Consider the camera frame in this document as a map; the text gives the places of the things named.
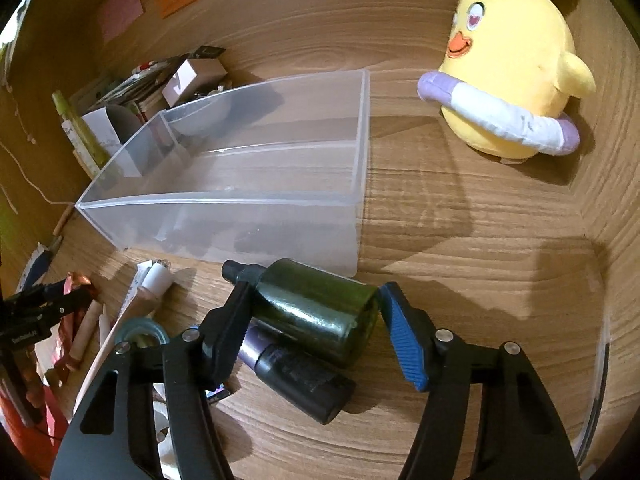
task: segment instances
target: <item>pink sticky note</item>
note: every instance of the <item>pink sticky note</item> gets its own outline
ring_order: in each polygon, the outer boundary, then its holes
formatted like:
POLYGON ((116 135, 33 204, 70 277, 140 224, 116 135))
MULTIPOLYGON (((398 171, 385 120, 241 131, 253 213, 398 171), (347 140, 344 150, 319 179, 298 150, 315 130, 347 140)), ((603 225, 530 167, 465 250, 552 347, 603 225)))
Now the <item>pink sticky note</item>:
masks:
POLYGON ((145 12, 140 0, 107 0, 98 8, 98 23, 105 43, 122 34, 145 12))

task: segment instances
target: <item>yellow plush toy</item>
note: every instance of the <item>yellow plush toy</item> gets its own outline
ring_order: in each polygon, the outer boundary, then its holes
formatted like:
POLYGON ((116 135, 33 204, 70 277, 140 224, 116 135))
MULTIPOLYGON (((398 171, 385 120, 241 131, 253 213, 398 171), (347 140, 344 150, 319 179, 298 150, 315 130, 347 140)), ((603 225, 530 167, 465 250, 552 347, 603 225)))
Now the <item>yellow plush toy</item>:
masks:
POLYGON ((575 150, 579 134, 562 110, 594 90, 550 0, 460 0, 444 62, 418 82, 457 136, 511 163, 575 150))

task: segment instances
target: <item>green glass bottle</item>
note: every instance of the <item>green glass bottle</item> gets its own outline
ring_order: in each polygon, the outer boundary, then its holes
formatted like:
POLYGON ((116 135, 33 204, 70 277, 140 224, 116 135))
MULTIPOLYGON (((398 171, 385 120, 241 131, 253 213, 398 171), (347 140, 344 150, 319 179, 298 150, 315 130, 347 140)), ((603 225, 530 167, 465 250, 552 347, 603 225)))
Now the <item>green glass bottle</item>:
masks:
POLYGON ((288 258, 269 267, 228 260, 222 276, 255 287, 256 319, 340 368, 362 354, 378 318, 377 287, 288 258))

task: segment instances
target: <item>wooden stick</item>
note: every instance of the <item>wooden stick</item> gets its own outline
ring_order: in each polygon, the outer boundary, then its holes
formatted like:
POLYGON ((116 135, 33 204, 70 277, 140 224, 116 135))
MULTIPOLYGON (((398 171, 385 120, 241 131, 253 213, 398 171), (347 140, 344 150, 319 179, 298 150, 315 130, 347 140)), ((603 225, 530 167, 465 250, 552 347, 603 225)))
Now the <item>wooden stick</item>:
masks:
POLYGON ((111 319, 107 314, 107 306, 102 307, 102 314, 98 318, 98 330, 100 331, 100 347, 107 341, 109 332, 111 331, 111 319))
POLYGON ((120 317, 113 324, 113 328, 109 332, 106 341, 100 347, 98 355, 95 357, 89 371, 82 382, 78 396, 76 397, 76 405, 74 406, 74 413, 78 409, 84 394, 89 389, 91 382, 98 373, 100 367, 104 364, 107 356, 115 346, 116 333, 120 327, 132 317, 144 317, 147 314, 153 312, 160 305, 160 298, 152 293, 147 288, 140 286, 136 292, 135 297, 129 303, 129 306, 120 314, 120 317))
POLYGON ((91 341, 91 336, 94 334, 95 327, 98 325, 98 318, 102 314, 103 309, 104 306, 95 300, 89 305, 66 358, 66 367, 69 368, 69 370, 78 370, 80 367, 80 363, 84 357, 84 351, 89 341, 91 341))
POLYGON ((69 204, 68 206, 66 206, 65 212, 62 213, 60 220, 58 220, 58 223, 53 229, 54 238, 57 236, 60 236, 60 233, 62 232, 62 228, 65 226, 66 222, 69 220, 69 217, 73 213, 75 207, 76 206, 74 206, 73 204, 69 204))

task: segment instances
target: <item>small white box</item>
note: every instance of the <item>small white box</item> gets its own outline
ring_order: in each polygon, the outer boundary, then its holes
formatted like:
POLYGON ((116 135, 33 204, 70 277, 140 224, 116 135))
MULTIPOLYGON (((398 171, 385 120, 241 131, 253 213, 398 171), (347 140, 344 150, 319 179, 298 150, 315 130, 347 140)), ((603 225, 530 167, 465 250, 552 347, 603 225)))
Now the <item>small white box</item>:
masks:
POLYGON ((204 85, 215 85, 226 75, 217 59, 188 59, 180 65, 174 76, 162 89, 170 107, 183 97, 195 93, 204 85))
MULTIPOLYGON (((140 121, 127 108, 107 105, 82 116, 98 143, 114 156, 122 145, 140 129, 140 121)), ((140 176, 135 162, 127 155, 118 158, 124 176, 140 176)))

